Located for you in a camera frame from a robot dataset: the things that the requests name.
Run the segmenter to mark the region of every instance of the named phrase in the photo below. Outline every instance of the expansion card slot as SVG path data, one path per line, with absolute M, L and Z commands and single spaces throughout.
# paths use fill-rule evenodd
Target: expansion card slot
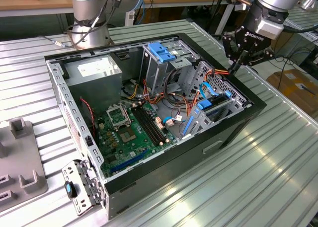
M 124 169 L 125 167 L 141 160 L 144 158 L 145 154 L 148 152 L 148 150 L 142 152 L 141 154 L 139 154 L 138 156 L 135 156 L 133 157 L 132 159 L 128 160 L 128 161 L 125 161 L 124 163 L 122 164 L 119 164 L 118 166 L 115 166 L 114 168 L 110 169 L 111 172 L 117 172 L 121 169 Z
M 132 108 L 132 113 L 137 118 L 141 127 L 145 130 L 155 146 L 162 145 L 165 141 L 164 136 L 155 126 L 147 112 L 141 107 Z

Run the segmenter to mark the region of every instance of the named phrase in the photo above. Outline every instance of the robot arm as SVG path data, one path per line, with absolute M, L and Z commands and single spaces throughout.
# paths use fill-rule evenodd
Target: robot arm
M 227 57 L 233 61 L 230 71 L 235 73 L 238 65 L 256 65 L 271 59 L 271 40 L 276 40 L 285 30 L 289 32 L 304 32 L 292 30 L 284 26 L 288 11 L 293 9 L 299 0 L 255 0 L 253 3 L 244 0 L 240 2 L 250 5 L 250 9 L 241 27 L 235 30 L 235 37 L 223 36 L 224 49 Z M 236 50 L 231 42 L 235 41 Z

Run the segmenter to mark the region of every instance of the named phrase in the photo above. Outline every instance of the ram slot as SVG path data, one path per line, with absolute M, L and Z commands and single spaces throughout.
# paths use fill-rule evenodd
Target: ram slot
M 132 108 L 132 113 L 155 146 L 158 146 L 160 142 L 165 141 L 162 133 L 158 130 L 147 112 L 142 107 Z

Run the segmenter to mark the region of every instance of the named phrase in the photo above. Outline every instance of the yellow wire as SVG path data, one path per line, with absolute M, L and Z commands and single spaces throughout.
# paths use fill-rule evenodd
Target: yellow wire
M 134 93 L 133 93 L 131 96 L 127 97 L 128 99 L 133 99 L 133 98 L 136 96 L 136 94 L 137 94 L 137 88 L 138 88 L 138 84 L 136 84 L 136 86 L 135 86 L 135 91 L 134 91 Z

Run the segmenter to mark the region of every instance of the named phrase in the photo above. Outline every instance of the workbench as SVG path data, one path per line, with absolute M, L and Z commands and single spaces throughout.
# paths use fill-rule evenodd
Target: workbench
M 116 44 L 181 32 L 229 66 L 223 47 L 186 20 L 110 29 Z M 318 123 L 241 67 L 236 76 L 267 106 L 231 144 L 110 222 L 100 206 L 78 217 L 61 168 L 80 155 L 43 59 L 69 50 L 41 38 L 0 42 L 0 125 L 14 117 L 33 123 L 49 186 L 0 213 L 4 226 L 306 226 L 318 211 Z
M 211 5 L 214 0 L 154 0 L 152 7 Z M 151 6 L 144 0 L 145 8 Z M 72 0 L 0 0 L 0 17 L 73 13 Z

